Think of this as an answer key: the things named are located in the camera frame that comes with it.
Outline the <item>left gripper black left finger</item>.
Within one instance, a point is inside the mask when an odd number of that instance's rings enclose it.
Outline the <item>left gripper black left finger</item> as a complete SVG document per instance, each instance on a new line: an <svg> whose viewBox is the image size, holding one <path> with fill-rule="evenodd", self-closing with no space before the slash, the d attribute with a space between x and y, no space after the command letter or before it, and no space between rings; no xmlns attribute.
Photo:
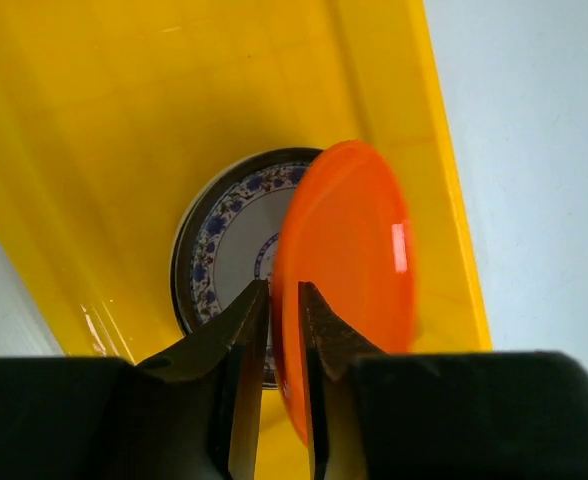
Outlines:
<svg viewBox="0 0 588 480"><path fill-rule="evenodd" d="M269 288L133 365L0 358L0 479L250 479Z"/></svg>

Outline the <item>orange plate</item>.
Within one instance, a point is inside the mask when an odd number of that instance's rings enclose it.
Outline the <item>orange plate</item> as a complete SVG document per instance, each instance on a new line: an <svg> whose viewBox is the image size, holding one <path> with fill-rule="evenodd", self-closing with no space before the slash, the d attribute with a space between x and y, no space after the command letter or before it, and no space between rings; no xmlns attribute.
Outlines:
<svg viewBox="0 0 588 480"><path fill-rule="evenodd" d="M384 352L410 351L416 301L409 213L392 169L362 141L322 151L303 174L271 275L278 388L293 428L306 442L301 282L313 283L335 314Z"/></svg>

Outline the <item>blue patterned plate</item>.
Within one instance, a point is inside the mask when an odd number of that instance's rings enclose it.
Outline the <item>blue patterned plate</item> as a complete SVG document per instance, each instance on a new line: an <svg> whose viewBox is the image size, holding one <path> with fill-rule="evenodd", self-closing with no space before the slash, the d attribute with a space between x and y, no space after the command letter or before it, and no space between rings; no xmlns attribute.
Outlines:
<svg viewBox="0 0 588 480"><path fill-rule="evenodd" d="M226 167L197 194L170 261L172 304L184 334L215 318L251 281L270 279L291 199L320 153L258 153Z"/></svg>

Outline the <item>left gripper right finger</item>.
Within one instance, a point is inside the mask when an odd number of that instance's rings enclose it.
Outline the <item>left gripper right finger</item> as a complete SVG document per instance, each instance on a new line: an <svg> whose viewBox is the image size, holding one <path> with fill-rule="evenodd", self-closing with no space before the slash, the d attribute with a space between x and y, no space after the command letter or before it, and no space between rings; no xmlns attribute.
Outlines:
<svg viewBox="0 0 588 480"><path fill-rule="evenodd" d="M588 479L588 372L554 351L383 352L298 288L314 479Z"/></svg>

